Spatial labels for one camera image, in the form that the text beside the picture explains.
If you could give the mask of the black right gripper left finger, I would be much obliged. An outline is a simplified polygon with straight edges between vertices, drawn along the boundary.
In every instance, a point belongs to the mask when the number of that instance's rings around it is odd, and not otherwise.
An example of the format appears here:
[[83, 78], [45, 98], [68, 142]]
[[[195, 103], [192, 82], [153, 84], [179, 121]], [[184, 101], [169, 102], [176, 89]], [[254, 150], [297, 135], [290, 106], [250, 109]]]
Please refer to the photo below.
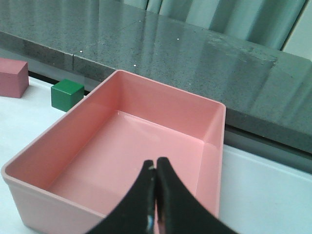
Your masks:
[[143, 162], [134, 184], [121, 202], [89, 234], [153, 234], [156, 172], [152, 160]]

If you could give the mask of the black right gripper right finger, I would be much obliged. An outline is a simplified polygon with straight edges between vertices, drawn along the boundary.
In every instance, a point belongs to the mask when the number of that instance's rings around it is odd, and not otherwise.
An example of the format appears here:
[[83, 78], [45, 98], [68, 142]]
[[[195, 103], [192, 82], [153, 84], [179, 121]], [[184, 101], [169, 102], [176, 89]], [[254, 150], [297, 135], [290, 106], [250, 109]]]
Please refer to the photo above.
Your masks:
[[189, 192], [166, 157], [157, 159], [156, 204], [161, 234], [234, 234]]

